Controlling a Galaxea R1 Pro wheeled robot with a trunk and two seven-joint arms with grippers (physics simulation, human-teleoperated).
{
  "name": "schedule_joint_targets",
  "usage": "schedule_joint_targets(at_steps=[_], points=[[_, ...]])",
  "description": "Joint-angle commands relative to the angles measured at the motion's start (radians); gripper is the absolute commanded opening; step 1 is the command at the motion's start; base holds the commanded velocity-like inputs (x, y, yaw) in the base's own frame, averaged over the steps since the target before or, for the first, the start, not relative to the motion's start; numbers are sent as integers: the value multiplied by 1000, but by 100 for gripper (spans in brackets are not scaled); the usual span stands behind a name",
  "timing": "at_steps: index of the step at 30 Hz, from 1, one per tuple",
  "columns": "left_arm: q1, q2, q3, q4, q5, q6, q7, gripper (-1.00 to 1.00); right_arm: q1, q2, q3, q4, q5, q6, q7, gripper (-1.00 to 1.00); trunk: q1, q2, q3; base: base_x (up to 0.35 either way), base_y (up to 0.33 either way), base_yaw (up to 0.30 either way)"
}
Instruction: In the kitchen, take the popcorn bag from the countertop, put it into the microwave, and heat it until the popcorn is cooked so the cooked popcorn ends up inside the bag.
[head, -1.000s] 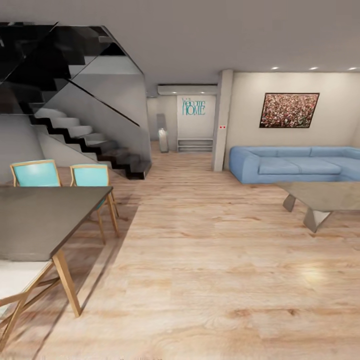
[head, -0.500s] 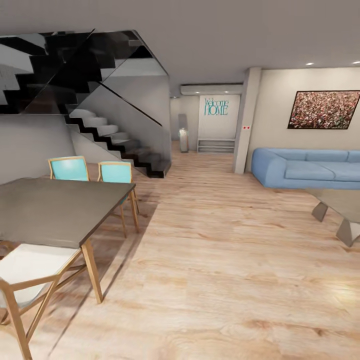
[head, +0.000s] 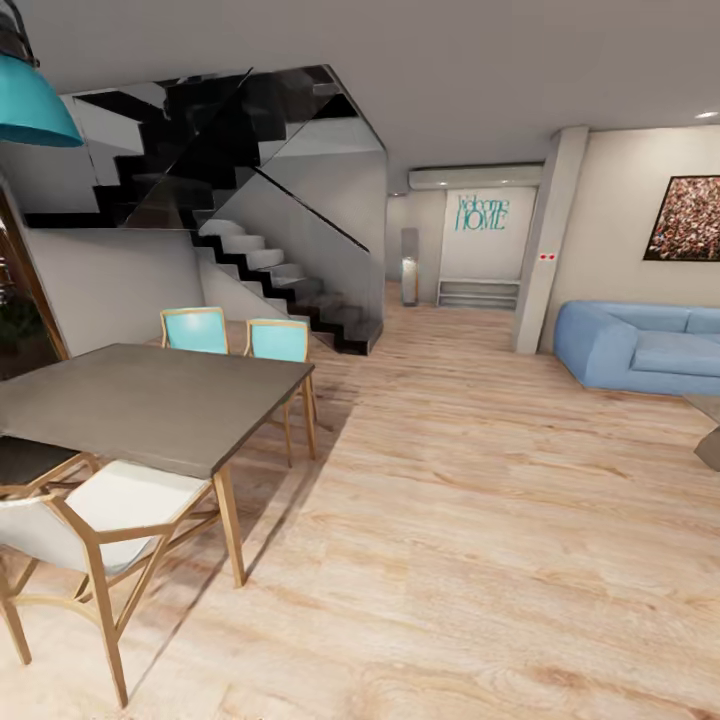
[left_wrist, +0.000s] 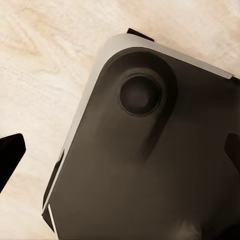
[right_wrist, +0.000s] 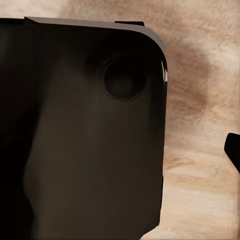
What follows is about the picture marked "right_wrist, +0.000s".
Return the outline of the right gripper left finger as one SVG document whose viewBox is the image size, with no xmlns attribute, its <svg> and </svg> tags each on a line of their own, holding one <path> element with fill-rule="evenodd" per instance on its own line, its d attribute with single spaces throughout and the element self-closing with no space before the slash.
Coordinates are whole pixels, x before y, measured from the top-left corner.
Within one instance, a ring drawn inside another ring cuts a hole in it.
<svg viewBox="0 0 240 240">
<path fill-rule="evenodd" d="M 26 152 L 21 133 L 0 138 L 0 193 Z"/>
</svg>

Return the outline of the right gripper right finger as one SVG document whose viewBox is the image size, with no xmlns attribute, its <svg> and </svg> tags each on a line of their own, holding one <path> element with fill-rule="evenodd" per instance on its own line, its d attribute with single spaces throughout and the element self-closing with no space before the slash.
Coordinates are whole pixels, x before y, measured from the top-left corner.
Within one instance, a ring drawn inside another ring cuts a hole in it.
<svg viewBox="0 0 240 240">
<path fill-rule="evenodd" d="M 240 173 L 240 134 L 228 133 L 224 151 Z"/>
</svg>

